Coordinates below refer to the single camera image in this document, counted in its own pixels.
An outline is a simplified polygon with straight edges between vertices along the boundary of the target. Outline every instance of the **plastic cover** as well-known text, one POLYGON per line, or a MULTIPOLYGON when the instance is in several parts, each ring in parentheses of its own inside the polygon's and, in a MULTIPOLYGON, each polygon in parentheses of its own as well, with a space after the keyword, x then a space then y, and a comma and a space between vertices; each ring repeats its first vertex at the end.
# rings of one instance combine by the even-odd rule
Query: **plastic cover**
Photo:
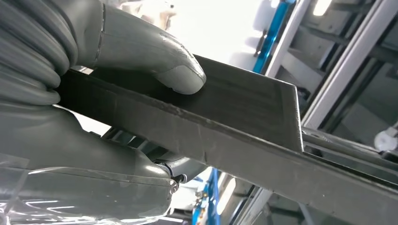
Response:
POLYGON ((0 154, 0 224, 147 224, 166 214, 174 180, 53 167, 0 154))

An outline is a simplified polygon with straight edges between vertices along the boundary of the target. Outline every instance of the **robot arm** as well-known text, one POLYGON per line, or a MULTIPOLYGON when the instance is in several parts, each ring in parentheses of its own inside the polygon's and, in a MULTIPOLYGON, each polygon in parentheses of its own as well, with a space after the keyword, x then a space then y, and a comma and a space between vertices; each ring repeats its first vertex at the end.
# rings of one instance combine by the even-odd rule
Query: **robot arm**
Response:
MULTIPOLYGON (((170 174, 137 149, 84 132, 71 113, 53 106, 60 101, 53 89, 62 74, 80 65, 145 71, 193 94, 206 76, 174 37, 98 0, 0 0, 0 49, 0 163, 12 167, 13 177, 8 158, 27 162, 17 167, 26 175, 15 183, 21 189, 0 186, 0 202, 14 204, 13 211, 19 209, 10 196, 18 196, 27 211, 32 207, 24 202, 32 198, 74 206, 56 210, 57 218, 67 211, 145 219, 167 211, 176 190, 170 174), (65 174, 74 181, 54 180, 65 174), (109 183, 94 184, 109 176, 109 183), (120 195, 106 194, 115 188, 120 195), (109 207, 123 210, 111 213, 109 207)), ((11 184, 7 177, 2 173, 0 183, 11 184)))

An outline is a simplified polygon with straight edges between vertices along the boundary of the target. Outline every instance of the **blue metal frame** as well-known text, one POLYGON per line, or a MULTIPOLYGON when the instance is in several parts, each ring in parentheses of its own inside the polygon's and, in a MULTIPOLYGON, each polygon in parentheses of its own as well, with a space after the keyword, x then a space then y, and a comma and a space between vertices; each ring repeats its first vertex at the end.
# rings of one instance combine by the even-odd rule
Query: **blue metal frame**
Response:
POLYGON ((271 54, 272 46, 274 45, 276 36, 279 33, 279 30, 282 26, 283 20, 289 9, 289 6, 294 2, 295 0, 287 0, 279 3, 274 18, 272 19, 271 25, 269 27, 267 36, 264 39, 264 44, 261 48, 256 64, 254 65, 253 72, 261 73, 265 62, 267 61, 269 55, 271 54))
POLYGON ((193 209, 192 225, 196 225, 203 210, 207 209, 207 224, 220 225, 220 215, 217 213, 217 204, 220 200, 218 195, 218 170, 213 168, 209 180, 203 188, 202 199, 200 203, 193 209))
POLYGON ((209 182, 209 208, 207 211, 207 224, 208 225, 220 225, 220 215, 217 213, 217 204, 220 200, 218 195, 218 170, 212 170, 212 175, 209 182))

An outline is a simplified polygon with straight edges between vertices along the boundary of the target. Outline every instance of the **dark metal sheet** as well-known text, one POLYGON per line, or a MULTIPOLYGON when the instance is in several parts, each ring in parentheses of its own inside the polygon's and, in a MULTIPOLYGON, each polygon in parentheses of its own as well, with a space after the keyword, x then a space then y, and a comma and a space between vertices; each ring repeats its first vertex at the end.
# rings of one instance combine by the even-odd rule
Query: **dark metal sheet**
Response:
POLYGON ((293 86, 198 60, 207 83, 193 96, 139 73, 70 71, 60 104, 348 222, 395 223, 396 190, 301 152, 293 86))

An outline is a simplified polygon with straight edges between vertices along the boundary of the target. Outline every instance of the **blue pillar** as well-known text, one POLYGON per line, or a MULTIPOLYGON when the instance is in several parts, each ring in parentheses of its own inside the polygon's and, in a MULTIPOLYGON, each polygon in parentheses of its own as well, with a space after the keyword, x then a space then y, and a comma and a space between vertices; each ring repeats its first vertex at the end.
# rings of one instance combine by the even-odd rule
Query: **blue pillar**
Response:
POLYGON ((267 36, 264 39, 264 45, 262 46, 256 64, 254 65, 253 72, 261 73, 265 62, 267 61, 271 53, 272 45, 275 42, 276 36, 278 35, 278 32, 282 26, 283 20, 291 3, 294 3, 294 1, 289 0, 279 3, 274 18, 272 19, 271 25, 269 27, 267 36))

